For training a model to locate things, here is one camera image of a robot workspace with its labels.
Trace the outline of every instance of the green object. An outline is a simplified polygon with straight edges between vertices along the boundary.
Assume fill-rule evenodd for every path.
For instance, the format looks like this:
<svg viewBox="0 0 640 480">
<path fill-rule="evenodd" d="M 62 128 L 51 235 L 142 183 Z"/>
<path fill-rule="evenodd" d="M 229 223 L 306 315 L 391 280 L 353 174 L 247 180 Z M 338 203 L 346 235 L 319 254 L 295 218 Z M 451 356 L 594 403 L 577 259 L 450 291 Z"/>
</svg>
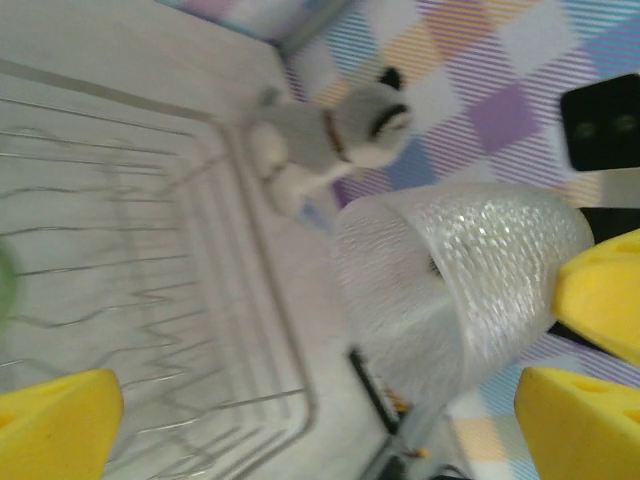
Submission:
<svg viewBox="0 0 640 480">
<path fill-rule="evenodd" d="M 0 329 L 13 313 L 18 296 L 18 272 L 6 242 L 0 241 Z"/>
</svg>

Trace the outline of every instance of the black ear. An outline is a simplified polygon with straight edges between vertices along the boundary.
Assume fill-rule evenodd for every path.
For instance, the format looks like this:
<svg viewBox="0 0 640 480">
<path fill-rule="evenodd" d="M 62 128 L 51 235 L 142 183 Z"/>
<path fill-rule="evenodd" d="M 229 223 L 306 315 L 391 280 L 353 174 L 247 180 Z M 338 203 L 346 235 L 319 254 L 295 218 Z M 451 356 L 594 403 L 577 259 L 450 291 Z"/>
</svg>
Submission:
<svg viewBox="0 0 640 480">
<path fill-rule="evenodd" d="M 384 71 L 379 82 L 389 85 L 391 88 L 395 88 L 396 90 L 402 89 L 402 75 L 400 75 L 400 72 L 393 67 L 389 67 Z"/>
</svg>

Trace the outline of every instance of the metal wire basket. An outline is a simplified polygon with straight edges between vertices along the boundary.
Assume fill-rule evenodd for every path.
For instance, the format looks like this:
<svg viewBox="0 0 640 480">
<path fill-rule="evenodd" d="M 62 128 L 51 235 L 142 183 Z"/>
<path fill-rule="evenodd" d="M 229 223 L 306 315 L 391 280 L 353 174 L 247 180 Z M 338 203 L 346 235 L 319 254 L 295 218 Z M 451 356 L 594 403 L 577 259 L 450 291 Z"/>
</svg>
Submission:
<svg viewBox="0 0 640 480">
<path fill-rule="evenodd" d="M 22 298 L 0 391 L 111 368 L 126 413 L 106 478 L 246 476 L 305 431 L 310 392 L 227 129 L 9 70 L 0 231 Z"/>
</svg>

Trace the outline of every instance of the stuffed animal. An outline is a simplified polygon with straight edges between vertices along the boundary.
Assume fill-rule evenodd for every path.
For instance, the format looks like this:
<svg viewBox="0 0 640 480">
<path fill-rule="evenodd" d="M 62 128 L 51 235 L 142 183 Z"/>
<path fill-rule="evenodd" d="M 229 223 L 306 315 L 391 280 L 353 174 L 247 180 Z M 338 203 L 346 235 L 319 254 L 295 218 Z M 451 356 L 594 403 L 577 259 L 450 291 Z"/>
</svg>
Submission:
<svg viewBox="0 0 640 480">
<path fill-rule="evenodd" d="M 402 77 L 388 68 L 334 108 L 263 101 L 249 126 L 259 178 L 276 210 L 296 217 L 307 194 L 357 169 L 393 163 L 410 134 Z"/>
</svg>

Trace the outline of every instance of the dish drying rack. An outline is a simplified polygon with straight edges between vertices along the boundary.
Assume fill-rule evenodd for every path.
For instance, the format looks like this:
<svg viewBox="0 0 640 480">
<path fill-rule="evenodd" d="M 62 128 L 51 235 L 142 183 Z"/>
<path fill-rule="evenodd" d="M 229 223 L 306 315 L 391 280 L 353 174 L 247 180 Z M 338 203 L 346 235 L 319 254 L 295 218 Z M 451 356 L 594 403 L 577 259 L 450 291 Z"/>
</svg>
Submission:
<svg viewBox="0 0 640 480">
<path fill-rule="evenodd" d="M 1 237 L 22 296 L 0 392 L 111 368 L 107 479 L 245 478 L 312 395 L 234 133 L 208 114 L 0 65 Z"/>
</svg>

